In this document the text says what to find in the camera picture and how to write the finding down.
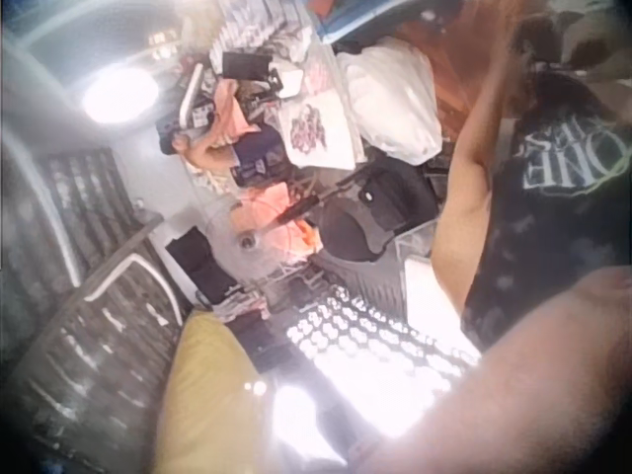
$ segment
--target white plastic bag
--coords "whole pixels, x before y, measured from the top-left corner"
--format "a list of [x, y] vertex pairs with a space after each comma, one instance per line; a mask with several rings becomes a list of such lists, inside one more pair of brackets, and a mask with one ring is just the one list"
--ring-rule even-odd
[[361, 135], [389, 156], [419, 166], [442, 147], [433, 70], [427, 57], [398, 39], [359, 55], [341, 53]]

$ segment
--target ceiling light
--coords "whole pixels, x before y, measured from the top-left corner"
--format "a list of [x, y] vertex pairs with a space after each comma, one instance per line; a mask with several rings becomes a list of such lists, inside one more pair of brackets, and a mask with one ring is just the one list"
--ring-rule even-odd
[[117, 69], [105, 72], [88, 89], [83, 107], [98, 123], [123, 123], [148, 110], [158, 95], [158, 84], [146, 71]]

